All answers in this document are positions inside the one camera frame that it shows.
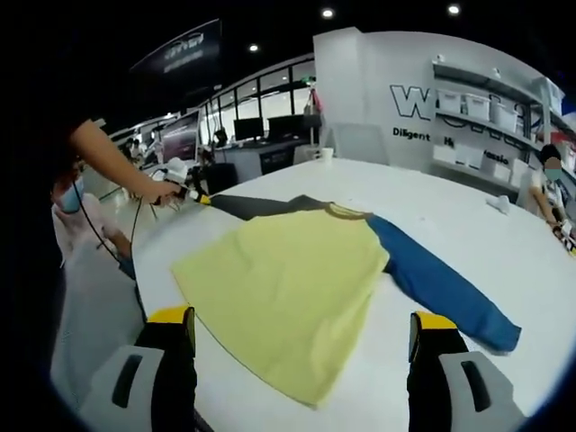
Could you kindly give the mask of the person's left hand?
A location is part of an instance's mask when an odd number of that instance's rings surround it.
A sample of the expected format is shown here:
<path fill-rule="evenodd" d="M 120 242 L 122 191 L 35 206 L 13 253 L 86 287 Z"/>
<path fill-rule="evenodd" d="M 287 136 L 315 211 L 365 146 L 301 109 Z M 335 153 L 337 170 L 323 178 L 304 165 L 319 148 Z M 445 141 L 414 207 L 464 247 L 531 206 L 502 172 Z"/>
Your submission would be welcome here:
<path fill-rule="evenodd" d="M 180 186 L 165 181 L 157 181 L 146 177 L 133 188 L 133 192 L 146 201 L 154 205 L 164 205 L 172 196 L 180 191 Z"/>

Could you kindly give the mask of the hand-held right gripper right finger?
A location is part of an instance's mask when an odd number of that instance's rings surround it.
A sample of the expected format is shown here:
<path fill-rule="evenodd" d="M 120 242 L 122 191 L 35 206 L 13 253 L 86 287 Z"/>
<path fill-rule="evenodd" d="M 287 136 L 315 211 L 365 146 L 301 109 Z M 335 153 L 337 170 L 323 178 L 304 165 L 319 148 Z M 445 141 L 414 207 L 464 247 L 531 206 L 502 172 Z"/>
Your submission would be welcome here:
<path fill-rule="evenodd" d="M 511 381 L 433 313 L 410 315 L 407 391 L 410 431 L 516 431 L 525 421 Z"/>

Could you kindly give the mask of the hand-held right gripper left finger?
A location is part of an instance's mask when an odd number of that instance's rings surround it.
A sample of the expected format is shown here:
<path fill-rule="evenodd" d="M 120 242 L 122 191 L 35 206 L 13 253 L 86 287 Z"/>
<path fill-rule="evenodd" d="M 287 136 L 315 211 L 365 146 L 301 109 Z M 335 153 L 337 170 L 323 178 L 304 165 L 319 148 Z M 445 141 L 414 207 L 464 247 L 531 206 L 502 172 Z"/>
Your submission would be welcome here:
<path fill-rule="evenodd" d="M 158 310 L 94 374 L 80 417 L 91 431 L 194 431 L 194 309 Z"/>

